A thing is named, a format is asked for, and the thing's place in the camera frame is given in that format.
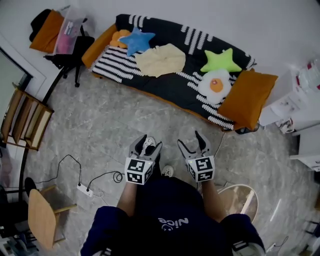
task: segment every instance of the blue star pillow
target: blue star pillow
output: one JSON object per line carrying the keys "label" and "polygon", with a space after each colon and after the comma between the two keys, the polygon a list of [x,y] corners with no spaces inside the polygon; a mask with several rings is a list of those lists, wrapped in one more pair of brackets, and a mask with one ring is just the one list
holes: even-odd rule
{"label": "blue star pillow", "polygon": [[118,41],[128,46],[127,56],[150,49],[149,41],[155,36],[155,33],[142,33],[136,26],[130,35],[119,38]]}

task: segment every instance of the plastic storage box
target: plastic storage box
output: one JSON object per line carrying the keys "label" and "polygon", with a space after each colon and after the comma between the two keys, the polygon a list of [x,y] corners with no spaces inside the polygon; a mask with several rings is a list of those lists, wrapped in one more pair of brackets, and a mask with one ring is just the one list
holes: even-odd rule
{"label": "plastic storage box", "polygon": [[73,6],[68,8],[54,46],[54,55],[73,53],[85,17],[82,9]]}

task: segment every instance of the black and white striped blanket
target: black and white striped blanket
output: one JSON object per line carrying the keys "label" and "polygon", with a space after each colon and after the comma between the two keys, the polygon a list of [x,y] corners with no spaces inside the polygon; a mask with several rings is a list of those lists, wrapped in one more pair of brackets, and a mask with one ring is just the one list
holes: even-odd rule
{"label": "black and white striped blanket", "polygon": [[[120,14],[116,18],[116,25],[118,30],[131,31],[136,26],[143,32],[155,33],[155,40],[150,41],[151,47],[168,43],[174,44],[186,53],[185,66],[182,72],[165,74],[158,78],[144,76],[137,67],[135,59],[135,56],[142,52],[136,52],[128,57],[127,49],[110,46],[95,63],[92,69],[93,73],[159,96],[183,109],[201,115],[210,122],[223,127],[226,131],[234,129],[232,120],[217,113],[224,100],[219,104],[211,104],[205,96],[198,92],[198,84],[204,75],[200,69],[207,62],[204,49],[221,53],[232,47],[233,60],[244,70],[250,69],[255,64],[255,60],[250,55],[202,31],[170,21]],[[239,74],[239,72],[230,73],[229,81],[232,85]]]}

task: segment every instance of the power strip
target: power strip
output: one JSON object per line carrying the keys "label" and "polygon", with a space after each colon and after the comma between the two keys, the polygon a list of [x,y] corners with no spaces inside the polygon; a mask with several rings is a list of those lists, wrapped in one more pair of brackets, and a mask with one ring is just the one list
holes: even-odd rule
{"label": "power strip", "polygon": [[276,246],[276,243],[270,245],[270,247],[265,251],[266,253],[271,252],[271,250]]}
{"label": "power strip", "polygon": [[88,188],[85,185],[82,185],[81,183],[80,185],[77,185],[76,188],[80,190],[82,193],[86,194],[88,197],[92,198],[92,195],[94,194],[94,192],[91,189],[87,191]]}

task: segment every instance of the orange pillow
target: orange pillow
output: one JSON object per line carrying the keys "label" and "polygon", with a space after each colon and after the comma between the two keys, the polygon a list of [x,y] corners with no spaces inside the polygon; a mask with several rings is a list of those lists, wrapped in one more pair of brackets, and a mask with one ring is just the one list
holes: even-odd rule
{"label": "orange pillow", "polygon": [[277,78],[272,74],[242,71],[217,112],[254,130]]}
{"label": "orange pillow", "polygon": [[52,54],[64,19],[59,12],[51,10],[30,48]]}
{"label": "orange pillow", "polygon": [[118,39],[121,37],[127,37],[130,34],[130,31],[126,29],[121,29],[120,31],[114,32],[112,35],[112,40],[110,41],[110,45],[114,47],[128,48],[125,43],[118,41]]}

